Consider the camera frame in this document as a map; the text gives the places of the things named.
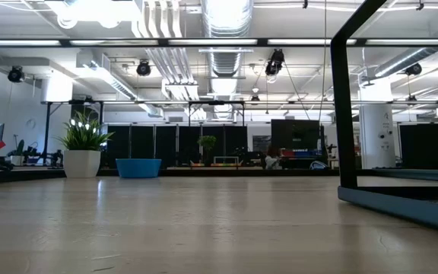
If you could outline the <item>blue plastic mini bowl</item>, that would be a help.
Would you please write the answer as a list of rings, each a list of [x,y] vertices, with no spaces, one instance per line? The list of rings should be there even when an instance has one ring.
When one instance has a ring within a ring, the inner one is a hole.
[[[161,159],[118,158],[116,166],[121,178],[154,178],[160,171]]]

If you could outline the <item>green background indoor plant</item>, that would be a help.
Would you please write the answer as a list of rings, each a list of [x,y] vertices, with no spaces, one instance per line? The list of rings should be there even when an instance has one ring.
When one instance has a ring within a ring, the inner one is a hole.
[[[199,147],[202,149],[202,162],[204,166],[210,164],[209,154],[214,148],[217,139],[213,135],[203,135],[197,141]]]

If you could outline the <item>light wooden bench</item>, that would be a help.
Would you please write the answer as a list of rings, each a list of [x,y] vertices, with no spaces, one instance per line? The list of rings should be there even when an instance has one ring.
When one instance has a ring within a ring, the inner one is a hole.
[[[190,167],[241,167],[243,161],[238,156],[214,156],[205,163],[189,162]]]

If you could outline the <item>person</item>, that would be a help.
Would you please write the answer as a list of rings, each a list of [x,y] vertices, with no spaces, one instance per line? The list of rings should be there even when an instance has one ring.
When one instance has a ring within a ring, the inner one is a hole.
[[[281,153],[280,150],[270,146],[265,156],[266,170],[281,170]]]

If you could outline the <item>black television screen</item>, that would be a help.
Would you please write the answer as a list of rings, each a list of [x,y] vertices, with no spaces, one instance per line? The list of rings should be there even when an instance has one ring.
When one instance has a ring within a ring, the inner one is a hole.
[[[271,121],[271,145],[274,148],[317,148],[320,139],[320,124],[317,120],[273,119]]]

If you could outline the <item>black crossbar with light strips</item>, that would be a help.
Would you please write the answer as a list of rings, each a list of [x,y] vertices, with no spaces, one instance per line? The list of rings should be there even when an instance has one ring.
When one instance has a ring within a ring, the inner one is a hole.
[[[151,47],[327,47],[331,45],[330,39],[319,38],[133,38],[133,39],[0,39],[0,48],[151,48]],[[357,38],[348,39],[347,47],[438,47],[437,38],[428,39],[381,39]]]

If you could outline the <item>small potted artificial plant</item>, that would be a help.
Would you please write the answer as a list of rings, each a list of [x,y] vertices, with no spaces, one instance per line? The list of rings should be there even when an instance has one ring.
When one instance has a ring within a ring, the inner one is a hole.
[[[65,148],[62,163],[66,177],[95,177],[100,169],[103,144],[113,132],[103,132],[100,121],[85,112],[76,112],[64,126],[65,134],[56,139]]]

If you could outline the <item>white round pillar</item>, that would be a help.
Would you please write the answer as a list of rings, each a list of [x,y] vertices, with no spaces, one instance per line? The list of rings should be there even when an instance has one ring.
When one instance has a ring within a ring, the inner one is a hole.
[[[360,150],[363,169],[395,166],[390,105],[369,104],[360,107]]]

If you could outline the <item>black aluminium table frame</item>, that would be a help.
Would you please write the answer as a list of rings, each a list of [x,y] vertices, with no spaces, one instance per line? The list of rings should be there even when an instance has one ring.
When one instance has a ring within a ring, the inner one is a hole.
[[[159,177],[336,177],[337,170],[160,170]],[[64,170],[0,171],[0,183],[66,178]]]

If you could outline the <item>black partition wall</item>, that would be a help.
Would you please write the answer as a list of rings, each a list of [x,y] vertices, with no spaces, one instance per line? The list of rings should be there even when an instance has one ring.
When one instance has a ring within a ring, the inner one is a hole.
[[[116,168],[118,158],[161,159],[161,167],[182,167],[202,162],[197,141],[213,135],[217,141],[209,154],[238,156],[247,152],[247,129],[242,126],[109,126],[113,136],[107,142],[103,166]]]
[[[401,166],[438,170],[438,123],[399,126]]]

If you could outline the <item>silver ventilation duct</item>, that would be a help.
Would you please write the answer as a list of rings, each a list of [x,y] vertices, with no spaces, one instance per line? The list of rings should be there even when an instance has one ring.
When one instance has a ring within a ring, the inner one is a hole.
[[[243,38],[249,35],[254,0],[201,0],[205,37]],[[240,70],[242,53],[209,53],[213,76],[234,77]]]
[[[434,36],[438,37],[438,31],[434,33]],[[388,77],[436,53],[438,53],[438,47],[410,48],[378,66],[374,71],[374,77]]]

